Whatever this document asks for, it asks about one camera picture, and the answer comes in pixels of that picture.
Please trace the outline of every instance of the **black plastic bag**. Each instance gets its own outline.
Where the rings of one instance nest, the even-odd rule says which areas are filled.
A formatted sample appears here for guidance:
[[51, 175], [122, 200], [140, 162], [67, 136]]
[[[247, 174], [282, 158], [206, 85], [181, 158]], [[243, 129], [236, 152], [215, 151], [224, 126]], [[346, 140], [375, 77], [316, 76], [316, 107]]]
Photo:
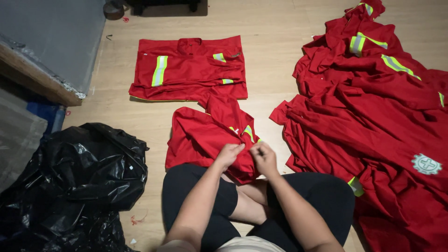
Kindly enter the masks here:
[[118, 211], [144, 191], [146, 150], [102, 123], [49, 135], [0, 195], [0, 250], [133, 251]]

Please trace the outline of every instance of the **cross logo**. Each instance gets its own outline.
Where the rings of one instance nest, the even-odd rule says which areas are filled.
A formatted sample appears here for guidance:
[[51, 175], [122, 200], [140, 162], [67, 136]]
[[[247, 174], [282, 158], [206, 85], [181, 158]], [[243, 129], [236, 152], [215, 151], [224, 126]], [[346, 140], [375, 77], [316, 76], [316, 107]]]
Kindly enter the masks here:
[[437, 174], [442, 169], [442, 164], [436, 162], [435, 160], [423, 155], [414, 155], [415, 159], [412, 160], [414, 163], [414, 168], [423, 174]]

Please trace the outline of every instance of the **person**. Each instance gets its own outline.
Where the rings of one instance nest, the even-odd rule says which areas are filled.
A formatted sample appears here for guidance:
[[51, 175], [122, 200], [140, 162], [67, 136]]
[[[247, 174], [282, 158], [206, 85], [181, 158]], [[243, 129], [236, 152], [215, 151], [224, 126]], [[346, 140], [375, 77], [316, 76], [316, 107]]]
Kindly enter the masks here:
[[[168, 170], [162, 189], [167, 235], [157, 252], [343, 252], [354, 195], [328, 174], [280, 175], [265, 142], [250, 153], [267, 181], [237, 186], [223, 172], [244, 144], [226, 144], [213, 164]], [[230, 220], [255, 225], [241, 237]]]

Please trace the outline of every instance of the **wooden floor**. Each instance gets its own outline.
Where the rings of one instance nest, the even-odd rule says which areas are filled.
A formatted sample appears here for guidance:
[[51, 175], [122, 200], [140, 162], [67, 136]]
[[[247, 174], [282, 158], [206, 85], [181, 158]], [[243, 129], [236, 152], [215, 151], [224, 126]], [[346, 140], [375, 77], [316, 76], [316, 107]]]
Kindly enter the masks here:
[[[195, 102], [149, 103], [129, 98], [134, 80], [139, 39], [177, 40], [199, 37], [221, 39], [241, 35], [246, 59], [249, 98], [240, 107], [255, 118], [257, 135], [278, 154], [278, 167], [290, 155], [282, 127], [268, 119], [283, 100], [297, 94], [291, 77], [301, 46], [325, 33], [324, 22], [342, 17], [357, 0], [209, 0], [206, 17], [134, 17], [129, 22], [106, 21], [88, 97], [81, 107], [68, 108], [64, 128], [102, 122], [147, 142], [148, 181], [144, 194], [128, 212], [121, 213], [126, 243], [142, 252], [153, 251], [164, 237], [160, 193], [173, 112], [182, 107], [203, 111]], [[448, 70], [448, 1], [384, 0], [386, 12], [375, 21], [395, 24], [405, 51], [427, 68]], [[106, 35], [113, 35], [112, 41]], [[144, 222], [132, 225], [131, 217]], [[237, 224], [244, 235], [251, 226]], [[364, 251], [352, 230], [347, 252]]]

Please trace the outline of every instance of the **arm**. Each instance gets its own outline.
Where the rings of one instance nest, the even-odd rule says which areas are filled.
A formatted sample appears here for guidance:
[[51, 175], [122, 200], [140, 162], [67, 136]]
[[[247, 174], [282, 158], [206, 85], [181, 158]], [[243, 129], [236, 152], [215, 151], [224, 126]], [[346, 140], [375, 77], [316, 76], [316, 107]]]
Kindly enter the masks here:
[[183, 240], [200, 251], [201, 239], [215, 204], [221, 174], [236, 160], [244, 144], [226, 144], [215, 162], [191, 189], [179, 210], [176, 220], [162, 244]]
[[278, 173], [276, 154], [265, 142], [255, 144], [250, 152], [257, 169], [269, 180], [294, 236], [305, 251], [343, 252], [324, 219]]

